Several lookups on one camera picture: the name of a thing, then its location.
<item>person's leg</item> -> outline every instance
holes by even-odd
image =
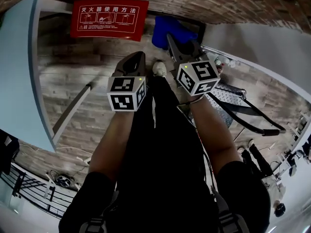
[[[259,150],[257,149],[257,147],[255,146],[255,144],[253,143],[252,140],[250,141],[249,145],[250,145],[249,150],[252,153],[252,155],[254,156],[254,158],[257,160],[258,165],[259,165],[263,175],[265,175],[265,176],[273,175],[273,171],[272,171],[269,163],[264,159],[264,157],[259,152]]]
[[[311,134],[308,137],[308,143],[311,144]]]
[[[252,157],[251,157],[250,153],[249,153],[247,150],[244,150],[244,151],[242,152],[242,158],[243,158],[243,162],[244,162],[245,164],[247,164],[247,165],[251,168],[253,174],[254,174],[256,177],[259,177],[260,179],[262,179],[264,175],[263,175],[262,172],[258,169],[258,167],[256,166],[256,164],[252,161]]]
[[[308,156],[310,152],[310,144],[308,142],[305,142],[305,144],[302,145],[302,149],[304,153],[306,154],[306,156]]]
[[[148,90],[138,111],[134,113],[133,124],[126,146],[121,173],[118,178],[118,189],[129,189],[133,182],[142,179],[146,168],[150,139],[154,134],[155,123],[152,115],[152,94]]]
[[[194,126],[178,110],[176,95],[164,77],[152,77],[148,85],[155,99],[155,135],[163,142],[155,158],[167,173],[203,178],[203,147]]]

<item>red sign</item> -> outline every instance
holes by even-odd
[[[148,1],[139,0],[75,1],[70,35],[140,41],[148,4]]]

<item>metal rod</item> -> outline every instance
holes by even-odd
[[[240,131],[240,133],[237,135],[237,137],[234,138],[234,142],[236,139],[238,139],[238,137],[243,133],[244,130],[245,130],[245,127],[243,127],[243,129]]]
[[[300,136],[300,134],[297,132],[297,130],[294,129],[294,127],[290,123],[287,123],[287,126],[294,132],[295,135],[297,135],[298,137]]]
[[[14,197],[16,197],[16,194],[19,193],[20,189],[21,189],[21,185],[23,184],[23,181],[24,181],[24,178],[25,178],[25,173],[19,175],[15,185],[14,185],[14,188],[13,188],[13,192],[12,192],[12,195]]]
[[[34,182],[28,183],[28,181],[24,180],[24,182],[25,182],[26,184],[22,184],[22,186],[24,186],[24,187],[21,187],[21,189],[29,188],[29,187],[34,187],[34,186],[36,186],[36,185],[41,185],[41,184],[40,184],[40,181],[34,181]]]
[[[68,122],[72,118],[73,114],[76,112],[80,104],[83,102],[83,100],[86,98],[86,96],[90,93],[91,86],[86,85],[82,91],[75,97],[75,99],[70,103],[68,108],[64,111],[64,113],[60,116],[59,120],[55,123],[53,127],[53,142],[56,144],[59,140],[60,135],[65,130],[65,127],[67,126]]]
[[[229,94],[229,95],[231,95],[231,96],[236,96],[236,97],[238,97],[238,98],[244,100],[244,96],[243,96],[243,95],[238,95],[238,94],[236,94],[236,93],[232,93],[232,92],[223,90],[223,89],[221,89],[221,88],[214,88],[214,90],[215,90],[215,91],[219,91],[219,92],[223,92],[223,93],[227,93],[227,94]]]
[[[305,113],[303,113],[303,112],[300,111],[300,114],[301,114],[307,121],[310,120],[310,117],[307,116]]]
[[[38,189],[38,190],[41,191],[41,192],[45,192],[44,190],[39,189],[38,186],[44,187],[43,184],[35,184],[35,185],[30,185],[30,186],[24,186],[22,189],[34,187],[34,188]]]
[[[55,186],[52,188],[52,193],[50,195],[50,202],[53,201],[54,192],[55,192]]]

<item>black pants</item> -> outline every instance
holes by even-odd
[[[11,142],[6,146],[5,140],[9,137]],[[9,175],[11,170],[11,162],[15,159],[19,152],[19,142],[14,136],[0,130],[0,173],[4,172]]]
[[[135,112],[118,185],[203,179],[203,148],[195,128],[177,109],[179,101],[163,77],[151,77]],[[155,99],[155,122],[152,101]]]
[[[306,156],[309,155],[310,148],[311,148],[311,135],[308,137],[308,141],[305,142],[304,145],[302,145],[302,149],[303,149],[304,153],[306,154]]]
[[[253,174],[259,177],[260,179],[273,175],[273,171],[269,165],[269,163],[264,159],[262,154],[259,152],[255,144],[253,144],[249,148],[250,152],[257,160],[260,170],[256,166],[256,164],[252,161],[252,157],[247,150],[244,150],[242,153],[242,158],[244,163],[246,163],[253,171]]]

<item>sneaker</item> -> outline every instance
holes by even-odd
[[[245,150],[245,148],[244,148],[244,147],[239,147],[239,148],[238,148],[238,153],[243,153],[243,152],[244,152],[244,150]]]
[[[152,72],[155,76],[166,77],[167,71],[164,62],[157,60],[152,67]]]
[[[253,146],[254,144],[255,144],[254,139],[251,139],[251,140],[248,142],[248,148],[250,148],[250,147]]]

